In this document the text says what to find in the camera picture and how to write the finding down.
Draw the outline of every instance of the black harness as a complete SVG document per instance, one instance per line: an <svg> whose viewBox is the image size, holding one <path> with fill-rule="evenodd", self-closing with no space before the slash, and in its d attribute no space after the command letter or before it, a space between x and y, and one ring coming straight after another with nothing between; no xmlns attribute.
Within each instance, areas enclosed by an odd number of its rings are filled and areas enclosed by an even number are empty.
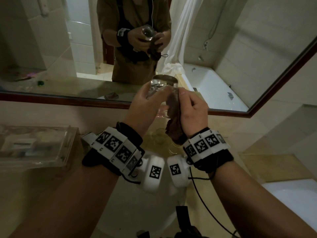
<svg viewBox="0 0 317 238"><path fill-rule="evenodd" d="M119 15L120 15L120 20L119 20L119 26L118 30L121 28L126 28L126 29L134 29L135 27L131 25L131 23L125 19L124 11L123 11L123 2L122 0L116 0L118 9L119 9ZM153 3L152 0L147 0L148 5L149 5L149 20L146 22L146 24L150 25L151 27L154 27L154 24L152 23L152 12L153 12ZM143 52L135 52L133 51L132 46L127 46L127 47L118 47L117 48L125 57L129 58L133 63L136 63L138 61L146 61L149 59L149 56Z"/></svg>

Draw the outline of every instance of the brown shirt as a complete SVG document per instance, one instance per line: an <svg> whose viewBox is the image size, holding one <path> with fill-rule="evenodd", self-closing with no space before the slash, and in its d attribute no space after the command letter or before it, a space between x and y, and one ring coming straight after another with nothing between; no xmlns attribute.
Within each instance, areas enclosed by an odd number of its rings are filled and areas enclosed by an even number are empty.
<svg viewBox="0 0 317 238"><path fill-rule="evenodd" d="M141 5L134 4L133 0L123 0L123 11L125 18L135 28L145 25L151 18L147 0L142 0ZM97 14L101 34L106 29L118 31L120 16L116 0L98 0ZM168 0L153 0L153 24L157 32L171 29ZM113 81L144 84L152 79L156 68L156 62L152 59L134 64L125 58L117 48L114 50L114 55Z"/></svg>

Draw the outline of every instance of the sink basin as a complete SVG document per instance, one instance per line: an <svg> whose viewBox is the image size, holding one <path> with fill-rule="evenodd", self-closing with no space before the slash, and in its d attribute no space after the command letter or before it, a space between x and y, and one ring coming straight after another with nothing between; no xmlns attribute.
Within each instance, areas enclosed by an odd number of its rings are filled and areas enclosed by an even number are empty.
<svg viewBox="0 0 317 238"><path fill-rule="evenodd" d="M140 185L120 177L97 228L117 238L136 237L139 230L158 236L176 218L175 207L184 205L185 199L186 188L173 185L166 164L159 189L154 194L146 193Z"/></svg>

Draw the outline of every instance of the hand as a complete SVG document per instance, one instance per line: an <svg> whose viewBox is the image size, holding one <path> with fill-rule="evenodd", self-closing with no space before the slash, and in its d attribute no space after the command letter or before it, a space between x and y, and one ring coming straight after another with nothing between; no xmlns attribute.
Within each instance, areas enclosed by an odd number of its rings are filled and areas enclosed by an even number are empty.
<svg viewBox="0 0 317 238"><path fill-rule="evenodd" d="M161 106L172 93L172 87L160 89L149 99L146 99L151 83L144 84L135 95L123 123L133 128L141 137L145 135Z"/></svg>
<svg viewBox="0 0 317 238"><path fill-rule="evenodd" d="M196 94L179 88L180 122L188 138L208 127L208 105Z"/></svg>
<svg viewBox="0 0 317 238"><path fill-rule="evenodd" d="M155 37L159 39L156 40L154 44L155 45L161 44L161 46L158 48L158 52L160 53L164 50L165 47L168 46L170 40L168 39L166 35L164 35L164 33L157 33Z"/></svg>
<svg viewBox="0 0 317 238"><path fill-rule="evenodd" d="M145 40L146 36L142 32L143 28L144 26L137 27L129 31L128 41L135 49L147 53L147 50L150 48L150 42Z"/></svg>

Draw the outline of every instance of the person's left hand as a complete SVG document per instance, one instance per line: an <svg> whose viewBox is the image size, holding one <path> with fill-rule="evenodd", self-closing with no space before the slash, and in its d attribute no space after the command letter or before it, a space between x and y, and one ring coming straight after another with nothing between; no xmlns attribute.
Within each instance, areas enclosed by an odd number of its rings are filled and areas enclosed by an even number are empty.
<svg viewBox="0 0 317 238"><path fill-rule="evenodd" d="M144 84L132 100L123 123L133 128L141 137L145 135L161 106L172 93L172 87L167 86L157 91L149 99L146 96L150 90L151 82Z"/></svg>
<svg viewBox="0 0 317 238"><path fill-rule="evenodd" d="M167 36L164 35L164 33L157 33L155 35L156 38L159 38L158 40L156 40L156 42L154 43L155 45L157 44L161 44L161 46L158 48L158 52L162 52L164 50L165 47L168 46L169 40L167 38Z"/></svg>

